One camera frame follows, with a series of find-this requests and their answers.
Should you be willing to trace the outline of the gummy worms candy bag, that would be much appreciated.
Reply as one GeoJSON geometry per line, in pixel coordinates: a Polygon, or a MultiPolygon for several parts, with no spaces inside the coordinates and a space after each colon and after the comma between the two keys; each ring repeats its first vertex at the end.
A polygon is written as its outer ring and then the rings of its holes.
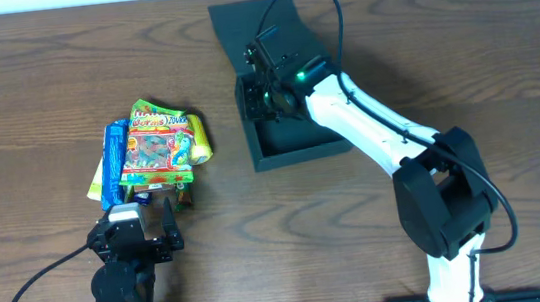
{"type": "Polygon", "coordinates": [[[190,160],[194,131],[184,111],[138,99],[131,108],[128,125],[121,185],[194,181],[190,160]]]}

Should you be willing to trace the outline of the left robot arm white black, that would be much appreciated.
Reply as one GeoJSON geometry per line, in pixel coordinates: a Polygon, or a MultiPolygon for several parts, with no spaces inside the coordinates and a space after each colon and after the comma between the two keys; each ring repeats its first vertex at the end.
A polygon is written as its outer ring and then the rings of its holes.
{"type": "Polygon", "coordinates": [[[92,277],[95,302],[153,302],[155,266],[173,260],[184,240],[169,199],[163,201],[163,234],[145,237],[145,215],[139,203],[115,205],[98,219],[87,236],[90,248],[103,261],[92,277]]]}

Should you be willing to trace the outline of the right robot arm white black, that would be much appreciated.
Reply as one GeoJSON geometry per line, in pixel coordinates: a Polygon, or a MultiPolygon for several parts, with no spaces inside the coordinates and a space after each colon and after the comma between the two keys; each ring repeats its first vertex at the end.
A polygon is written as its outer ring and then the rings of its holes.
{"type": "Polygon", "coordinates": [[[402,117],[321,57],[289,74],[257,68],[235,91],[247,120],[275,123],[289,138],[327,128],[371,157],[393,180],[403,229],[427,254],[428,300],[482,302],[482,244],[507,201],[471,136],[402,117]]]}

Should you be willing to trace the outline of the dark green gift box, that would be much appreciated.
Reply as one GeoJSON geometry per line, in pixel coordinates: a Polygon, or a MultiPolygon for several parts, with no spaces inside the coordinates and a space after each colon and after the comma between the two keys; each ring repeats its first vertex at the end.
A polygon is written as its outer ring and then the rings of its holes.
{"type": "Polygon", "coordinates": [[[316,124],[308,115],[304,99],[320,80],[333,72],[332,57],[313,32],[304,25],[293,0],[246,0],[208,7],[214,32],[236,73],[235,100],[255,171],[263,172],[295,163],[341,154],[351,143],[316,124]],[[248,121],[240,116],[237,78],[255,73],[246,61],[246,46],[270,26],[292,28],[303,39],[307,62],[303,81],[296,85],[302,118],[248,121]]]}

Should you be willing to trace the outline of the yellow mentos candy tube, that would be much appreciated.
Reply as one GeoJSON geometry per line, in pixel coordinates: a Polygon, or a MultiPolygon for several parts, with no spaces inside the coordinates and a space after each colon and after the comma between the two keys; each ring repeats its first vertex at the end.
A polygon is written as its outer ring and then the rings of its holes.
{"type": "Polygon", "coordinates": [[[203,122],[200,118],[194,114],[188,114],[187,120],[194,131],[193,141],[194,144],[191,147],[191,160],[194,165],[206,163],[213,155],[213,149],[209,140],[207,139],[206,130],[204,129],[203,122]]]}

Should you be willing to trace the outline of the blue cookie package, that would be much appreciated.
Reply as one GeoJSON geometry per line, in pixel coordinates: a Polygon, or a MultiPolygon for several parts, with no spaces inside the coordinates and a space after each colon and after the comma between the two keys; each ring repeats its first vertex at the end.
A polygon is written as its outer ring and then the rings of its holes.
{"type": "Polygon", "coordinates": [[[127,119],[120,119],[111,122],[104,130],[100,203],[105,212],[125,201],[126,192],[120,181],[125,164],[128,123],[127,119]]]}

